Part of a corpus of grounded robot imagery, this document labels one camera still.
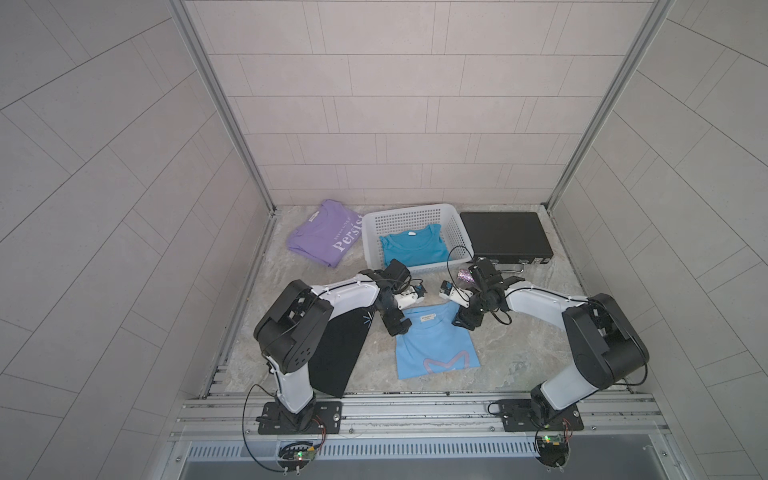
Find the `teal t-shirt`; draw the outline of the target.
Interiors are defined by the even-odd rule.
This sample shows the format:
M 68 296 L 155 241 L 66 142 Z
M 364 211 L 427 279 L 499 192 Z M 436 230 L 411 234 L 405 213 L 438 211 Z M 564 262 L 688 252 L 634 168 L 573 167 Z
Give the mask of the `teal t-shirt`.
M 384 264 L 396 259 L 406 267 L 445 262 L 449 251 L 441 237 L 441 225 L 429 224 L 419 230 L 407 230 L 379 237 Z

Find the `light blue t-shirt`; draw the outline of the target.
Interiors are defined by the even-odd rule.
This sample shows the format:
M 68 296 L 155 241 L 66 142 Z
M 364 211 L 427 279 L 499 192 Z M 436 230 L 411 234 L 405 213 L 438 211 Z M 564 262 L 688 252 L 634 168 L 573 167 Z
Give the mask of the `light blue t-shirt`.
M 396 337 L 399 380 L 481 366 L 469 331 L 452 324 L 458 312 L 454 302 L 405 311 L 412 325 Z

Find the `black t-shirt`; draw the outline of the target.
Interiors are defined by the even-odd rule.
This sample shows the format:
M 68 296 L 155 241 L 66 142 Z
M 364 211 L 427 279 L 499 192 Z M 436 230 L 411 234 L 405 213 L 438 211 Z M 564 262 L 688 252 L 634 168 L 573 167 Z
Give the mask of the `black t-shirt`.
M 310 383 L 315 390 L 336 398 L 344 395 L 372 320 L 369 309 L 358 308 L 329 322 L 309 361 Z

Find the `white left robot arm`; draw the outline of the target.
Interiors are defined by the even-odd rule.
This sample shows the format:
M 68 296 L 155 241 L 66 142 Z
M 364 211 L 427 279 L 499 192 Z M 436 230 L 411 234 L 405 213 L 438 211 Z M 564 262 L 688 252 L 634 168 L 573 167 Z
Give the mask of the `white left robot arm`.
M 408 268 L 394 260 L 383 270 L 363 270 L 353 278 L 322 286 L 294 280 L 285 287 L 254 330 L 262 356 L 277 382 L 279 416 L 296 431 L 312 421 L 316 396 L 308 362 L 329 322 L 363 308 L 380 314 L 391 336 L 411 327 L 399 300 L 412 279 Z

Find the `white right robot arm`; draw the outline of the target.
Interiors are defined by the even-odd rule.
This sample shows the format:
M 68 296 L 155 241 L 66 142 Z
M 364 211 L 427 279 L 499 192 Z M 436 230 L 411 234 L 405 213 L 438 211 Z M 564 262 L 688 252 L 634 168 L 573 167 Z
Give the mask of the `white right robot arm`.
M 556 293 L 522 277 L 504 277 L 482 257 L 469 273 L 474 286 L 468 294 L 458 295 L 455 326 L 473 331 L 486 315 L 514 312 L 547 322 L 567 335 L 570 364 L 530 392 L 531 415 L 537 424 L 647 367 L 649 351 L 613 297 Z

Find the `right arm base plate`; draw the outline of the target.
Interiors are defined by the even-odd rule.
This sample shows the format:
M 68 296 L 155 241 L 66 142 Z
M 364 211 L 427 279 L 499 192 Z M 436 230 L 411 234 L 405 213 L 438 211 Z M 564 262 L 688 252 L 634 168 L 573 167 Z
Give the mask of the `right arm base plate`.
M 530 398 L 501 399 L 489 404 L 487 412 L 501 420 L 505 432 L 584 430 L 581 413 L 576 405 L 556 411 Z

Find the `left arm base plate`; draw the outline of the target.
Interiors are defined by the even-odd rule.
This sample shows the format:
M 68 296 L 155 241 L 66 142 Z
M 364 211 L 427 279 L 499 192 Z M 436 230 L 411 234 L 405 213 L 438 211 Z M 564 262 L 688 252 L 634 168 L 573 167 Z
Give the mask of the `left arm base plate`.
M 257 418 L 258 434 L 338 434 L 342 408 L 340 401 L 312 401 L 299 413 L 292 413 L 279 402 L 268 402 Z

